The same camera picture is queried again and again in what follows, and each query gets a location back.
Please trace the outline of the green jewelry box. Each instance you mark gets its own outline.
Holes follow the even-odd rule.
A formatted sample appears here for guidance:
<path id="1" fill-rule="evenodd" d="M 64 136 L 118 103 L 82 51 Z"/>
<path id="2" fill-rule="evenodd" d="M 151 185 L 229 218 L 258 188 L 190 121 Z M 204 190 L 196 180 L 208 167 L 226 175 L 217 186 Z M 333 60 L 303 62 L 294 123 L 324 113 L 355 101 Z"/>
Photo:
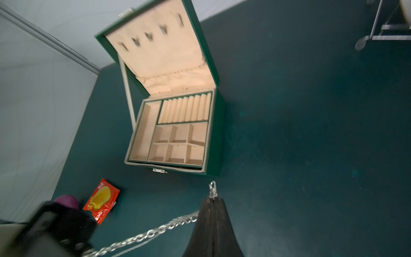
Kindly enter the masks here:
<path id="1" fill-rule="evenodd" d="M 138 114 L 127 104 L 133 134 L 128 165 L 218 176 L 225 100 L 191 1 L 152 1 L 96 35 L 119 64 L 125 90 L 145 95 Z"/>

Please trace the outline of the red yellow snack packet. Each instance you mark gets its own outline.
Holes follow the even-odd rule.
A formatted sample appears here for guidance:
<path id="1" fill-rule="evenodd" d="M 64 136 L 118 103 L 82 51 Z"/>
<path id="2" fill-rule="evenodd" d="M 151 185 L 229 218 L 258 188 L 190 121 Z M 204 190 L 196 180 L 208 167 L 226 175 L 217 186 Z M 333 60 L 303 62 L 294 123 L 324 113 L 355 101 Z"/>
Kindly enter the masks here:
<path id="1" fill-rule="evenodd" d="M 91 212 L 96 223 L 100 225 L 116 204 L 120 192 L 103 178 L 84 205 L 83 210 Z"/>

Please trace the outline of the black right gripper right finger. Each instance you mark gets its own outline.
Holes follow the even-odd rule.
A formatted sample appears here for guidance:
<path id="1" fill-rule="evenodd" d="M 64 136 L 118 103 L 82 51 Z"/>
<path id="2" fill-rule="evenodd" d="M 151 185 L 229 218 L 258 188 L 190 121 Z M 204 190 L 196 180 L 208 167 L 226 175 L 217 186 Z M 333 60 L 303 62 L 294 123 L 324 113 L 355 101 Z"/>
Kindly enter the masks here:
<path id="1" fill-rule="evenodd" d="M 213 256 L 243 257 L 222 198 L 213 200 Z"/>

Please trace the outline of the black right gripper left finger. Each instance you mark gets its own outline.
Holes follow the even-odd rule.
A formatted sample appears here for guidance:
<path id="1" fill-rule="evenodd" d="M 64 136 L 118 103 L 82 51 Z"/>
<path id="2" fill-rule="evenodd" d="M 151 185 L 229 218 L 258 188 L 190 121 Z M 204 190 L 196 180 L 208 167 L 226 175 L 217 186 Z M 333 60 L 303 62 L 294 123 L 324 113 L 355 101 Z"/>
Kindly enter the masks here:
<path id="1" fill-rule="evenodd" d="M 212 200 L 203 200 L 198 220 L 183 257 L 212 257 L 214 253 L 213 227 L 211 224 Z"/>

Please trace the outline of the metal plate rack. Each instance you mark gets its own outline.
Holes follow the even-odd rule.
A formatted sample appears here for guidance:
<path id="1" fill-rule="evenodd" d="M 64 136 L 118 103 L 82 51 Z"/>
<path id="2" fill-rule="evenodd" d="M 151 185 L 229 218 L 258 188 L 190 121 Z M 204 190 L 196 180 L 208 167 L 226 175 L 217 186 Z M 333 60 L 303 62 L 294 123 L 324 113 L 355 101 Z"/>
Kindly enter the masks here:
<path id="1" fill-rule="evenodd" d="M 411 41 L 411 1 L 393 1 L 395 7 L 387 15 L 388 1 L 378 1 L 370 33 L 357 40 L 354 49 L 362 51 L 369 41 Z"/>

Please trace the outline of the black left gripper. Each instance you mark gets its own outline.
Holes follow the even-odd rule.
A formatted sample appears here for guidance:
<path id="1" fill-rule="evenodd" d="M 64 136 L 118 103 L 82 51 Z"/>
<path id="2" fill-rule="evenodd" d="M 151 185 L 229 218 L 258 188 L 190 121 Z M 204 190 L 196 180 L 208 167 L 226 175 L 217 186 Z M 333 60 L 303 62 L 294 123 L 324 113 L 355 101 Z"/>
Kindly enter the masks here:
<path id="1" fill-rule="evenodd" d="M 81 257 L 92 249 L 89 240 L 96 227 L 84 212 L 47 201 L 7 244 L 6 256 Z"/>

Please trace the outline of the purple ball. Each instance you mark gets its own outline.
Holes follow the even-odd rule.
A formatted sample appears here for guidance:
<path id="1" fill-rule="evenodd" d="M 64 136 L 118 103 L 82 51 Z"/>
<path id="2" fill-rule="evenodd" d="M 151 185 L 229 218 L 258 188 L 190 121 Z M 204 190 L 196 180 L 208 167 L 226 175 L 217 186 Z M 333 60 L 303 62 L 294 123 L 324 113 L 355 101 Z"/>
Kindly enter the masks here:
<path id="1" fill-rule="evenodd" d="M 54 202 L 77 211 L 80 209 L 78 200 L 72 195 L 59 196 L 54 200 Z"/>

